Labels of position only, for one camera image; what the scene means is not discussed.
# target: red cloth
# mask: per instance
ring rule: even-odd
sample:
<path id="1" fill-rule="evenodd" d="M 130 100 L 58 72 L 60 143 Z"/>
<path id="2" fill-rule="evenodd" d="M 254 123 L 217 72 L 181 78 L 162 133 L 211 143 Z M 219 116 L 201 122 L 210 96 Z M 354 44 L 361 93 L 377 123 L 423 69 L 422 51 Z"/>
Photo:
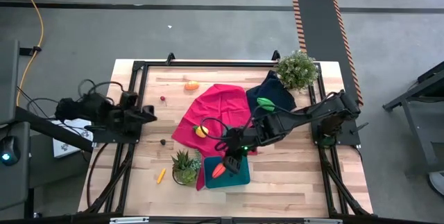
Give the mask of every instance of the red cloth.
<path id="1" fill-rule="evenodd" d="M 244 125 L 250 117 L 250 108 L 244 89 L 234 85 L 211 86 L 194 100 L 172 136 L 181 144 L 199 150 L 203 157 L 223 156 L 223 151 L 214 150 L 219 140 L 209 137 L 200 138 L 194 132 L 193 126 L 199 126 L 200 121 L 205 117 L 216 117 L 230 127 Z M 223 126 L 217 121 L 209 119 L 203 125 L 208 129 L 209 135 L 222 136 Z M 205 186 L 205 180 L 202 164 L 196 188 L 201 190 L 203 186 Z"/>

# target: wooden table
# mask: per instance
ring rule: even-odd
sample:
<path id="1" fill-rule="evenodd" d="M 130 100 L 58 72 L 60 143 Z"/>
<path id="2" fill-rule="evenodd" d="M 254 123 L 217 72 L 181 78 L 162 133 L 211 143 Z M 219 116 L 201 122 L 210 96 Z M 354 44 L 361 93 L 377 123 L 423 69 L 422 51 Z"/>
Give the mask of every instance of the wooden table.
<path id="1" fill-rule="evenodd" d="M 116 60 L 111 80 L 128 88 L 133 61 Z M 338 62 L 321 62 L 321 68 L 327 93 L 343 89 Z M 259 147 L 257 156 L 248 157 L 250 184 L 197 191 L 195 187 L 176 184 L 171 177 L 171 156 L 177 150 L 186 148 L 172 140 L 171 134 L 193 100 L 214 83 L 250 89 L 263 81 L 268 70 L 233 67 L 150 67 L 144 105 L 155 106 L 158 120 L 144 126 L 136 147 L 124 212 L 126 216 L 328 216 L 318 150 L 312 144 L 309 124 L 294 129 L 276 144 Z M 199 81 L 200 87 L 192 93 L 185 93 L 183 86 L 188 80 Z M 292 94 L 298 107 L 309 106 L 307 90 Z M 111 85 L 108 96 L 118 101 L 120 89 Z M 161 101 L 160 96 L 165 96 L 166 102 Z M 166 140 L 165 146 L 160 144 L 161 139 Z M 102 192 L 110 179 L 116 146 L 108 145 L 97 162 L 91 182 L 92 200 Z M 371 212 L 366 179 L 358 153 L 346 146 L 338 146 L 337 149 L 345 185 L 362 207 Z M 163 168 L 166 168 L 167 172 L 162 183 L 157 184 L 157 177 Z M 120 185 L 117 188 L 113 206 L 117 205 Z M 336 187 L 332 187 L 332 190 L 335 206 L 339 211 Z M 84 187 L 79 210 L 86 207 Z"/>

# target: potted plant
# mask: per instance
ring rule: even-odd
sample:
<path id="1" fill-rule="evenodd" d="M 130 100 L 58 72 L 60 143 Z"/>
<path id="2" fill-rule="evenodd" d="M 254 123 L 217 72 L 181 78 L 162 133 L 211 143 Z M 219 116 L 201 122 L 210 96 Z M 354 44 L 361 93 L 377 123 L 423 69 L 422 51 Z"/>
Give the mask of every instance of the potted plant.
<path id="1" fill-rule="evenodd" d="M 196 182 L 198 170 L 200 169 L 200 154 L 198 158 L 190 158 L 188 150 L 179 150 L 173 159 L 173 179 L 180 185 L 191 185 Z"/>
<path id="2" fill-rule="evenodd" d="M 314 58 L 299 50 L 281 58 L 277 64 L 277 74 L 286 89 L 300 90 L 318 78 L 318 69 Z"/>

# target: striped tape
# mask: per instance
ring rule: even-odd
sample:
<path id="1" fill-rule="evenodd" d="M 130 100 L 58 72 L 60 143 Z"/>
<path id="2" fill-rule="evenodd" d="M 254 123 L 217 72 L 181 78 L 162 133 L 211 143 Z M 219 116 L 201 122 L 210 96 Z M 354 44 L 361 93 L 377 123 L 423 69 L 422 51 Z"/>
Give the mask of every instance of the striped tape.
<path id="1" fill-rule="evenodd" d="M 304 28 L 302 27 L 302 18 L 300 17 L 299 0 L 293 1 L 294 18 L 296 20 L 296 30 L 298 32 L 299 49 L 307 53 L 307 46 L 305 45 Z"/>
<path id="2" fill-rule="evenodd" d="M 350 52 L 350 47 L 348 46 L 347 35 L 344 30 L 344 23 L 342 22 L 342 16 L 339 11 L 338 0 L 333 0 L 334 9 L 336 10 L 336 16 L 338 17 L 339 28 L 341 29 L 342 39 L 344 41 L 345 51 L 347 52 L 348 62 L 350 64 L 350 69 L 352 70 L 353 82 L 355 83 L 356 92 L 358 94 L 358 104 L 360 106 L 364 105 L 364 101 L 361 95 L 361 88 L 358 83 L 358 76 L 356 74 L 355 64 L 353 62 L 352 53 Z"/>

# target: concrete floor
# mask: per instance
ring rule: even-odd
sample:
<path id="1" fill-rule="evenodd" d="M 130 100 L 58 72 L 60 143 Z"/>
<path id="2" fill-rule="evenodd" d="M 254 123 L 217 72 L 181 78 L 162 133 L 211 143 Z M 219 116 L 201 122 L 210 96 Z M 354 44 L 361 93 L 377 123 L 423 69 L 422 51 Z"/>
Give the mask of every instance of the concrete floor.
<path id="1" fill-rule="evenodd" d="M 290 6 L 291 0 L 36 0 L 87 3 L 152 3 Z M 350 7 L 431 7 L 444 0 L 339 0 Z M 117 58 L 268 60 L 298 48 L 292 12 L 42 10 L 44 51 L 26 79 L 31 97 L 76 96 L 84 78 L 109 80 Z M 401 110 L 388 114 L 381 105 L 405 91 L 413 80 L 442 62 L 444 15 L 344 14 L 364 108 L 358 123 L 370 122 L 359 134 L 364 170 L 374 212 L 380 216 L 442 223 L 444 200 L 423 177 L 404 170 L 420 161 Z M 0 8 L 0 40 L 18 39 L 32 46 L 39 24 L 32 9 Z M 56 79 L 48 79 L 48 74 Z M 53 105 L 42 102 L 48 113 Z M 85 175 L 37 190 L 36 209 L 46 215 L 77 210 Z M 19 218 L 19 209 L 0 218 Z"/>

